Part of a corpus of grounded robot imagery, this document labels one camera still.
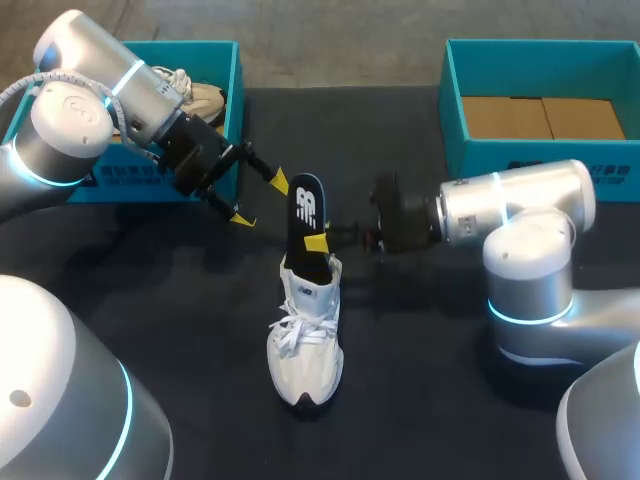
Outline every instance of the beige sneaker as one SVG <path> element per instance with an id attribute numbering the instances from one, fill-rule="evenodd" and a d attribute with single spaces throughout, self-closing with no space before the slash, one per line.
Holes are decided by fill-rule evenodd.
<path id="1" fill-rule="evenodd" d="M 211 123 L 224 111 L 225 96 L 218 87 L 193 83 L 182 68 L 173 71 L 164 67 L 153 67 L 153 71 L 182 94 L 184 103 L 181 108 L 184 112 L 196 114 L 205 122 Z"/>

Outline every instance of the cable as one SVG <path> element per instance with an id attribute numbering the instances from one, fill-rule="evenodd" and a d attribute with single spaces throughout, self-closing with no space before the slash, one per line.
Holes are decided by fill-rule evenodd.
<path id="1" fill-rule="evenodd" d="M 83 87 L 88 87 L 92 89 L 94 92 L 96 88 L 102 92 L 106 97 L 111 100 L 111 104 L 113 105 L 113 110 L 116 114 L 116 119 L 118 121 L 118 130 L 120 130 L 120 137 L 122 139 L 122 145 L 136 153 L 138 155 L 142 155 L 143 157 L 148 158 L 149 160 L 156 162 L 158 161 L 158 155 L 143 148 L 140 148 L 135 143 L 129 140 L 129 136 L 127 135 L 127 122 L 124 116 L 124 110 L 122 109 L 122 105 L 120 104 L 120 100 L 113 94 L 108 87 L 103 85 L 100 82 L 96 82 L 91 80 L 84 75 L 77 72 L 64 72 L 61 70 L 56 70 L 53 72 L 43 72 L 43 73 L 34 73 L 32 75 L 27 75 L 26 77 L 21 78 L 20 80 L 9 85 L 4 91 L 0 92 L 0 108 L 2 105 L 13 95 L 15 95 L 20 90 L 23 90 L 29 86 L 31 83 L 36 82 L 67 82 L 73 83 L 76 85 L 81 85 Z"/>

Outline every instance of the new balance logo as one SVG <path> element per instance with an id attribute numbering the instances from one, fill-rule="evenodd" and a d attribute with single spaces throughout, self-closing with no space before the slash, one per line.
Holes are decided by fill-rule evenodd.
<path id="1" fill-rule="evenodd" d="M 310 227 L 316 228 L 316 198 L 313 196 L 313 193 L 307 192 L 302 187 L 298 187 L 296 190 L 296 201 L 298 203 L 298 218 Z"/>

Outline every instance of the new balance shoe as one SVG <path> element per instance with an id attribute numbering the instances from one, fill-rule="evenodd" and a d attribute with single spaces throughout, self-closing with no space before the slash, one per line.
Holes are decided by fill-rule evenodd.
<path id="1" fill-rule="evenodd" d="M 289 185 L 287 254 L 280 265 L 286 316 L 271 325 L 267 358 L 273 384 L 294 407 L 324 404 L 335 393 L 344 355 L 338 344 L 342 263 L 308 251 L 305 238 L 325 233 L 320 181 L 298 175 Z"/>
<path id="2" fill-rule="evenodd" d="M 153 67 L 153 71 L 182 94 L 184 104 L 180 108 L 184 112 L 197 114 L 207 123 L 224 120 L 224 118 L 218 118 L 225 106 L 225 95 L 221 89 L 213 85 L 192 82 L 191 77 L 182 68 L 174 71 L 165 67 Z"/>

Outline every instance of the concrete floor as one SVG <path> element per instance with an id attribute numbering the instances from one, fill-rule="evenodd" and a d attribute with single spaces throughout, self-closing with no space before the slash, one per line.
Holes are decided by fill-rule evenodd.
<path id="1" fill-rule="evenodd" d="M 449 37 L 640 37 L 637 0 L 0 0 L 1 85 L 68 8 L 120 39 L 237 40 L 250 87 L 435 84 Z"/>

